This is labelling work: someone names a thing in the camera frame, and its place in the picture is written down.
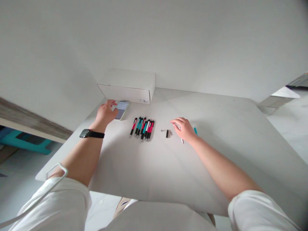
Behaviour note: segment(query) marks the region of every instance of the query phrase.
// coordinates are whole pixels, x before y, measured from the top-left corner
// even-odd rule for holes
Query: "phone screen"
[[[121,119],[125,110],[127,109],[129,102],[120,101],[117,105],[117,109],[119,110],[115,119]]]

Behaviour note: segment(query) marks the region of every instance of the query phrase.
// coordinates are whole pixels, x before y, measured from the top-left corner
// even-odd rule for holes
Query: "blue plastic stool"
[[[21,133],[23,132],[5,127],[4,129],[0,130],[0,143],[39,152],[45,155],[51,153],[50,150],[46,149],[46,146],[52,142],[51,140],[45,139],[40,144],[33,144],[26,141],[29,137],[32,136],[30,134],[24,133],[24,135],[21,137],[22,139],[17,138],[17,136]]]

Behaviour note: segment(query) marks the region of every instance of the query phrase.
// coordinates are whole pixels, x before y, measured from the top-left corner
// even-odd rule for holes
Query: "teal pen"
[[[196,129],[196,128],[193,128],[193,129],[195,130],[195,133],[196,133],[196,135],[198,136],[197,129]]]
[[[139,137],[139,134],[140,134],[140,130],[141,130],[141,127],[142,127],[142,121],[143,121],[143,118],[141,118],[141,121],[140,121],[140,124],[139,124],[137,138]]]
[[[145,133],[145,130],[147,129],[147,125],[148,125],[148,122],[146,121],[145,124],[144,124],[144,129],[143,129],[142,135],[141,135],[141,141],[144,137],[144,133]]]
[[[135,131],[135,137],[136,137],[137,132],[138,132],[138,127],[139,127],[140,121],[142,121],[141,116],[139,117],[139,120],[138,120],[138,123],[137,123],[136,131]]]

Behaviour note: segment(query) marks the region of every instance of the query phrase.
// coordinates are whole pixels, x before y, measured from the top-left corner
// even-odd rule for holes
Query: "forearm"
[[[217,186],[230,201],[245,190],[262,191],[236,164],[200,137],[194,138],[190,144],[196,150]]]
[[[90,130],[105,133],[106,126],[96,126],[92,124]],[[68,170],[68,178],[77,180],[89,186],[99,160],[103,139],[100,138],[81,138],[71,152],[63,159],[61,164]],[[64,172],[57,168],[50,176],[63,176]]]

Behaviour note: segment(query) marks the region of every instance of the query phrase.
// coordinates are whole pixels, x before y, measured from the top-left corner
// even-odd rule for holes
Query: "pen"
[[[131,134],[129,135],[129,138],[131,138],[131,137],[132,137],[132,134],[133,134],[133,131],[134,131],[134,128],[135,128],[136,122],[137,122],[137,118],[135,118],[134,125],[133,125],[133,128],[132,128]]]
[[[142,139],[143,139],[143,136],[144,136],[144,132],[145,132],[145,129],[147,128],[147,118],[145,117],[144,119],[143,119],[143,125],[142,125],[142,129],[141,129],[141,134],[140,134],[140,136],[141,136],[141,141],[142,141]]]
[[[148,141],[150,140],[150,137],[151,137],[151,133],[152,133],[152,129],[154,127],[154,120],[152,121],[152,126],[151,126],[151,129],[150,129],[150,133],[149,133],[149,137],[148,137]]]
[[[197,129],[196,129],[196,128],[193,128],[193,129],[195,130],[195,133],[196,133],[196,135],[198,136]]]
[[[144,133],[144,136],[143,136],[144,139],[147,137],[149,125],[150,125],[150,119],[148,120],[147,128],[145,129],[145,133]]]
[[[146,142],[148,141],[148,138],[149,138],[149,134],[150,134],[150,131],[151,131],[152,122],[153,122],[153,121],[150,121],[150,125],[149,125],[149,128],[148,128],[148,132],[147,132],[147,135],[146,135],[146,137],[145,137],[145,141],[146,141]]]
[[[181,128],[180,128],[180,126],[178,125],[178,127],[179,127],[179,129],[181,130]],[[184,144],[184,141],[183,141],[183,139],[181,138],[181,141],[182,141],[182,144]]]
[[[143,118],[141,118],[141,121],[140,121],[140,124],[139,124],[138,133],[137,133],[137,138],[139,137],[140,130],[141,130],[141,127],[142,127],[142,120],[143,120]]]
[[[138,132],[138,127],[139,127],[140,121],[141,121],[141,116],[139,117],[139,120],[138,120],[138,123],[137,123],[136,131],[135,131],[135,137],[136,137],[137,132]]]

